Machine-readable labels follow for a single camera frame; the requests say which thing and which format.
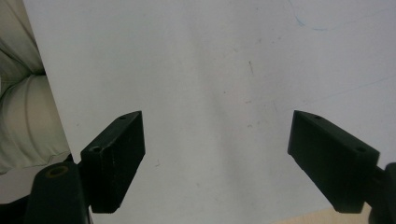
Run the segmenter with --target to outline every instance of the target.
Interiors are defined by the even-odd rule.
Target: black mount
[[[81,162],[64,161],[41,170],[32,192],[0,207],[5,224],[86,224],[94,213],[121,205],[145,155],[140,111],[115,119],[81,151]]]
[[[376,166],[379,152],[328,120],[294,111],[289,154],[340,213],[372,207],[369,223],[396,224],[396,163]]]

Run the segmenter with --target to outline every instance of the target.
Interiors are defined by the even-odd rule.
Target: screw hole
[[[356,148],[359,152],[365,152],[366,151],[366,148],[364,148],[364,147],[358,147],[358,148]]]
[[[92,147],[92,148],[90,149],[90,151],[91,151],[91,152],[100,152],[100,151],[102,151],[102,148],[101,148],[101,147]]]
[[[55,168],[52,168],[46,172],[46,177],[47,178],[55,178],[61,175],[64,175],[69,171],[69,168],[67,166],[57,166]]]

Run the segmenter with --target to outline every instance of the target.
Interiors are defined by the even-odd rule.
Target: black plastic part
[[[396,162],[388,164],[385,168],[384,191],[389,214],[393,223],[396,223]]]
[[[76,164],[56,163],[35,176],[24,223],[90,223]]]
[[[115,119],[81,152],[80,170],[94,213],[113,213],[145,155],[140,111]]]
[[[360,213],[379,152],[328,120],[295,111],[289,154],[341,213]]]
[[[29,195],[15,202],[0,205],[0,218],[2,224],[22,224],[26,212]]]
[[[391,217],[385,192],[386,172],[376,167],[373,176],[366,185],[361,186],[365,201],[370,204],[372,211],[369,223],[390,224]]]

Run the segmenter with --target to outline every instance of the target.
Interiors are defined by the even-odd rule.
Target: white surface
[[[147,155],[95,223],[270,223],[329,206],[300,109],[395,161],[396,2],[25,0],[74,156],[143,110]]]

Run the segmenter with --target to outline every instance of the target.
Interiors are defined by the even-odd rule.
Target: white sheet
[[[25,4],[75,158],[143,110],[147,155],[121,209],[94,223],[270,223],[330,206],[287,155],[294,109],[396,160],[395,1]]]

